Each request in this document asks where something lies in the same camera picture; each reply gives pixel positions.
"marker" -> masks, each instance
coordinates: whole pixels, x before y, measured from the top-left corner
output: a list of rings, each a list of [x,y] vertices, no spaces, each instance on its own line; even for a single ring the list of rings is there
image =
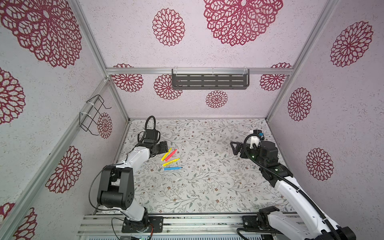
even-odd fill
[[[176,151],[177,149],[175,149],[175,151],[173,151],[164,161],[168,161],[173,156],[173,154],[175,154]]]
[[[172,148],[170,148],[169,151],[161,158],[162,161],[164,161],[164,159],[168,156],[171,150]]]
[[[173,162],[177,162],[177,160],[179,160],[179,159],[180,159],[180,158],[176,158],[176,159],[174,159],[174,160],[172,160],[172,161],[166,162],[166,163],[163,164],[163,167],[165,167],[165,166],[167,166],[167,165],[169,165],[169,164],[171,164],[171,163],[173,163]]]
[[[164,171],[166,171],[166,170],[179,170],[179,169],[182,169],[182,167],[165,167]]]

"floral tablecloth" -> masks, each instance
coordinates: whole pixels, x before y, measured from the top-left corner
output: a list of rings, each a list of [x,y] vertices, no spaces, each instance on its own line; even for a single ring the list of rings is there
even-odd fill
[[[131,122],[120,160],[137,143],[144,123]],[[242,142],[251,129],[261,129],[265,139],[274,142],[264,119],[157,120],[156,129],[161,141],[177,149],[171,159],[180,160],[169,167],[183,168],[164,171],[163,154],[141,166],[134,177],[135,199],[148,212],[255,212],[270,205],[294,211],[252,161],[232,153],[230,141]],[[280,153],[279,162],[285,164]]]

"red doily pattern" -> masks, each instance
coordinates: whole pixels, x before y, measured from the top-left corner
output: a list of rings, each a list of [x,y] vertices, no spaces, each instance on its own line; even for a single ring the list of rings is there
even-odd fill
[[[66,68],[79,59],[80,29],[67,1],[0,0],[0,16],[38,60]]]
[[[180,14],[172,9],[162,9],[157,12],[152,21],[153,33],[156,39],[165,46],[174,46],[184,37],[184,22]]]
[[[221,43],[244,45],[265,33],[283,0],[204,0],[207,28]]]
[[[0,125],[19,117],[25,106],[25,95],[19,81],[0,68]]]
[[[133,68],[129,64],[117,64],[114,68]],[[143,87],[143,78],[141,74],[116,74],[111,75],[113,82],[117,87],[127,92],[136,92]]]
[[[97,120],[97,131],[102,138],[109,138],[112,133],[112,120],[108,113],[102,113]]]
[[[79,179],[83,167],[82,161],[78,149],[70,146],[45,186],[50,192],[64,193],[68,191]]]
[[[37,214],[35,213],[35,208],[30,208],[28,215],[24,217],[23,223],[17,228],[15,234],[13,235],[15,240],[31,240],[35,235],[35,229],[37,227],[36,221]]]
[[[0,206],[0,224],[7,217],[8,213],[11,211],[15,203],[7,202],[6,204]]]
[[[158,76],[153,83],[153,87],[157,95],[168,100],[178,98],[183,92],[183,90],[172,88],[172,76],[169,74]]]
[[[289,63],[278,63],[272,66],[272,68],[290,68]],[[267,91],[274,91],[279,89],[283,84],[287,75],[284,74],[264,74],[260,78],[260,86]]]
[[[324,149],[314,148],[307,155],[307,168],[318,180],[327,180],[333,174],[333,161]]]
[[[288,101],[289,116],[295,121],[303,120],[307,117],[311,109],[311,95],[305,88],[294,90]]]
[[[372,42],[372,26],[360,21],[344,29],[331,48],[331,61],[338,67],[351,65],[361,58]]]
[[[205,98],[205,103],[211,108],[220,108],[227,103],[228,95],[220,90],[210,92]]]

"robotic arm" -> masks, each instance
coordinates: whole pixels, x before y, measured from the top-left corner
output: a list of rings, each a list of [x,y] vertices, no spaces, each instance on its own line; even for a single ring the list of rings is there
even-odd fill
[[[148,121],[153,118],[154,128],[148,129]],[[145,124],[144,134],[138,143],[127,156],[127,159],[120,164],[109,165],[101,172],[97,202],[108,208],[120,210],[130,221],[132,228],[143,232],[148,228],[148,211],[134,199],[133,175],[138,168],[150,157],[168,152],[167,142],[159,142],[160,132],[156,130],[156,120],[150,116]]]
[[[241,158],[249,158],[260,168],[263,177],[276,188],[293,206],[308,230],[290,220],[276,207],[260,209],[256,231],[280,231],[291,240],[356,240],[349,227],[341,228],[326,215],[301,189],[287,167],[278,163],[278,150],[273,142],[264,141],[261,130],[254,130],[243,143],[231,142],[234,155],[240,152]]]

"red marker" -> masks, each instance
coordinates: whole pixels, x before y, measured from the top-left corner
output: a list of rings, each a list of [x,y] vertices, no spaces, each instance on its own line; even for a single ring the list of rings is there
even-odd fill
[[[176,151],[177,149],[175,149],[175,151],[173,151],[166,159],[164,159],[164,162],[168,161]]]

